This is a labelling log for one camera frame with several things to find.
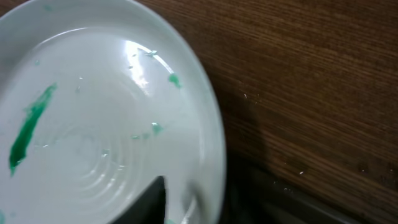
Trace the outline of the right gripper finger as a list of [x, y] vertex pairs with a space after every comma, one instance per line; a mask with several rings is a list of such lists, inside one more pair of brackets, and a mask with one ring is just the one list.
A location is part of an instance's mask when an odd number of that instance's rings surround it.
[[158, 176], [111, 224], [164, 224], [165, 212], [165, 179], [163, 176]]

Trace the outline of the dark brown serving tray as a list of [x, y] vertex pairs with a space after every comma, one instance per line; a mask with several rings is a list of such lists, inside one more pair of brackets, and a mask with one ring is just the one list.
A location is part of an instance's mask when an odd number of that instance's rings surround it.
[[367, 223], [357, 215], [305, 194], [237, 154], [227, 154], [226, 165], [220, 223]]

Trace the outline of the white plate top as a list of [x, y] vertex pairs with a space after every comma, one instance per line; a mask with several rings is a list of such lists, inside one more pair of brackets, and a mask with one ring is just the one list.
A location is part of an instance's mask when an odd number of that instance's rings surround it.
[[217, 223], [226, 146], [190, 46], [137, 1], [1, 17], [1, 222], [112, 223], [158, 176], [166, 223]]

